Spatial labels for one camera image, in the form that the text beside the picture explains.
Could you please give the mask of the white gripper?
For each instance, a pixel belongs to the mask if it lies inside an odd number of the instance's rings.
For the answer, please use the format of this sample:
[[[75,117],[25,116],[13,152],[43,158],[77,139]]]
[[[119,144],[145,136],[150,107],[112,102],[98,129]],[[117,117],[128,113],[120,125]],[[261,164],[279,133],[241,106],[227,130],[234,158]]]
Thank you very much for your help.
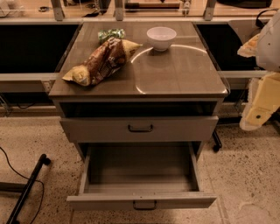
[[[248,85],[248,103],[240,121],[242,130],[262,127],[280,108],[280,73],[267,72],[262,78],[252,78]]]

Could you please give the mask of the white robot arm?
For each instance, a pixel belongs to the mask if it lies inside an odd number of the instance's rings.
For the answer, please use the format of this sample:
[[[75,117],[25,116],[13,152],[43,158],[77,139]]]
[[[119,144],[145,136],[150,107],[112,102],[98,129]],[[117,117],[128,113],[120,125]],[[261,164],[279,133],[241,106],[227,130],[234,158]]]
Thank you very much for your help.
[[[240,128],[256,130],[280,108],[280,10],[237,54],[255,56],[256,64],[267,71],[249,83],[248,104],[241,114]]]

